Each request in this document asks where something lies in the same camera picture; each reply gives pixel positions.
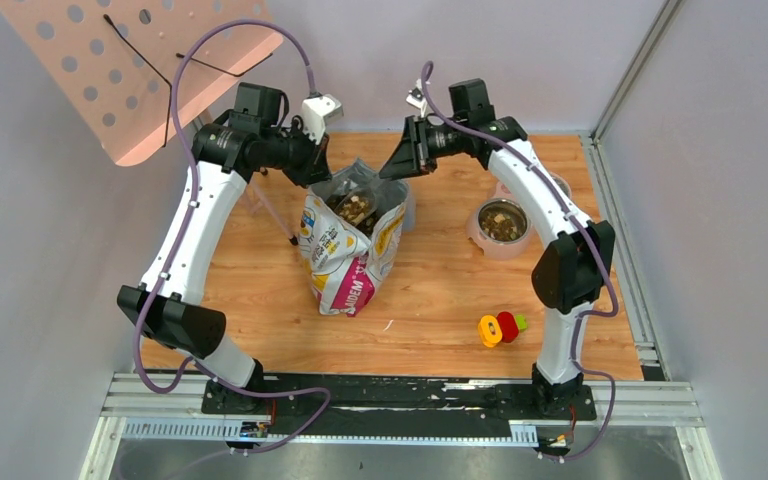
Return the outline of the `clear plastic scoop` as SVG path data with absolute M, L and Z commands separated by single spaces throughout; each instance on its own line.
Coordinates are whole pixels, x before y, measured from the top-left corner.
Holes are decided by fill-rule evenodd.
M 374 178 L 355 187 L 334 207 L 334 213 L 350 225 L 358 227 L 383 207 L 389 184 L 389 180 Z

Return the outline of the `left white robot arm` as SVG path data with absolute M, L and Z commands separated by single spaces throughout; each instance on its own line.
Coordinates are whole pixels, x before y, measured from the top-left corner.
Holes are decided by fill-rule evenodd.
M 286 94 L 242 82 L 233 108 L 194 135 L 187 184 L 155 260 L 136 286 L 124 285 L 117 304 L 145 339 L 175 350 L 229 385 L 228 400 L 243 413 L 266 400 L 259 361 L 226 332 L 224 313 L 203 306 L 215 249 L 230 213 L 252 176 L 275 169 L 307 188 L 330 179 L 326 127 L 343 114 L 339 100 L 314 93 L 289 125 Z

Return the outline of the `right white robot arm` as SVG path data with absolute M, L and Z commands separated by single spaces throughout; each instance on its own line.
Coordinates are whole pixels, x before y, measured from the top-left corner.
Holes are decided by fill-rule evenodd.
M 606 292 L 606 316 L 618 313 L 611 282 L 616 233 L 596 222 L 564 194 L 539 160 L 525 130 L 511 117 L 498 117 L 486 84 L 476 78 L 449 88 L 453 114 L 444 116 L 430 96 L 424 72 L 406 100 L 418 114 L 405 120 L 402 138 L 381 167 L 383 179 L 428 175 L 439 159 L 465 154 L 476 159 L 512 194 L 543 245 L 533 267 L 533 290 L 545 308 L 541 351 L 533 366 L 531 403 L 544 417 L 556 417 L 571 403 L 570 390 L 583 381 L 579 361 L 586 321 L 599 315 L 595 303 Z

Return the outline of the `pet food bag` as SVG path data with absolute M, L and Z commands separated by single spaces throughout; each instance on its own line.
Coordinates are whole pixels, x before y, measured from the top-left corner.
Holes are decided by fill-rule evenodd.
M 361 158 L 308 188 L 298 232 L 302 267 L 322 315 L 354 317 L 395 265 L 406 209 L 405 180 L 390 181 L 383 207 L 358 227 L 334 207 L 359 185 L 377 178 Z

